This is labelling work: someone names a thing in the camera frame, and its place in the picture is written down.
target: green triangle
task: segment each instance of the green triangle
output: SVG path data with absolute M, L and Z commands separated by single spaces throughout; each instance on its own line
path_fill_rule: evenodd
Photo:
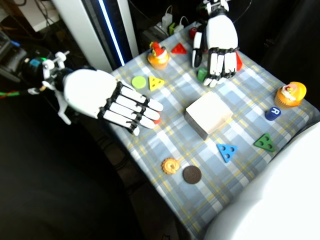
M 274 152 L 276 150 L 269 133 L 263 134 L 263 136 L 260 137 L 253 145 L 270 152 Z

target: robotic hand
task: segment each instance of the robotic hand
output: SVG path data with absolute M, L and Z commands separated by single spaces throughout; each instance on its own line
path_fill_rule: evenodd
M 58 52 L 55 60 L 46 60 L 43 65 L 44 86 L 53 90 L 58 99 L 58 115 L 71 124 L 65 115 L 68 106 L 79 113 L 95 119 L 104 119 L 125 127 L 138 136 L 138 125 L 153 129 L 163 110 L 163 105 L 154 99 L 136 92 L 124 81 L 115 79 L 105 71 L 65 68 L 66 54 Z
M 208 48 L 208 74 L 203 85 L 215 87 L 236 74 L 238 36 L 233 22 L 226 16 L 229 6 L 226 0 L 204 0 L 209 20 L 197 29 L 193 40 L 192 67 L 202 61 L 205 42 Z

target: yellow triangle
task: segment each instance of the yellow triangle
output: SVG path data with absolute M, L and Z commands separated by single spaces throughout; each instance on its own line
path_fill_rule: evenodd
M 153 90 L 156 90 L 158 88 L 161 88 L 163 85 L 165 85 L 165 80 L 157 78 L 155 76 L 149 76 L 149 88 L 152 92 Z

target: checkered fabric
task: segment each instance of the checkered fabric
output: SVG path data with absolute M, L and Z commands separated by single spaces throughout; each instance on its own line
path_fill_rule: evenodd
M 210 221 L 275 157 L 290 139 L 307 125 L 320 121 L 320 113 L 304 100 L 299 107 L 283 110 L 274 121 L 266 120 L 264 113 L 273 107 L 276 90 L 283 86 L 261 66 L 240 54 L 243 68 L 233 78 L 215 88 L 197 81 L 197 70 L 191 67 L 193 41 L 185 28 L 161 45 L 170 52 L 178 43 L 187 54 L 173 54 L 166 69 L 155 70 L 148 61 L 148 52 L 129 61 L 112 74 L 128 83 L 135 76 L 164 79 L 161 89 L 150 92 L 148 85 L 139 92 L 163 104 L 161 123 L 155 129 L 140 128 L 135 137 L 125 129 L 112 128 L 132 158 L 146 174 L 158 193 L 164 198 L 193 239 L 202 239 Z M 208 55 L 202 66 L 207 66 Z M 231 119 L 220 130 L 203 141 L 186 122 L 186 108 L 205 93 L 212 91 L 233 112 Z M 264 133 L 269 133 L 275 152 L 268 152 L 253 144 Z M 235 145 L 236 154 L 225 163 L 216 144 Z M 181 168 L 174 175 L 166 175 L 161 163 L 166 158 L 180 161 Z M 194 165 L 200 168 L 202 179 L 188 184 L 183 169 Z

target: blue triangle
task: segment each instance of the blue triangle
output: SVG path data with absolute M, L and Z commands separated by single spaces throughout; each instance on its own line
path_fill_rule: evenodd
M 235 155 L 238 147 L 233 145 L 217 144 L 216 145 L 221 153 L 224 161 L 228 163 L 230 159 Z

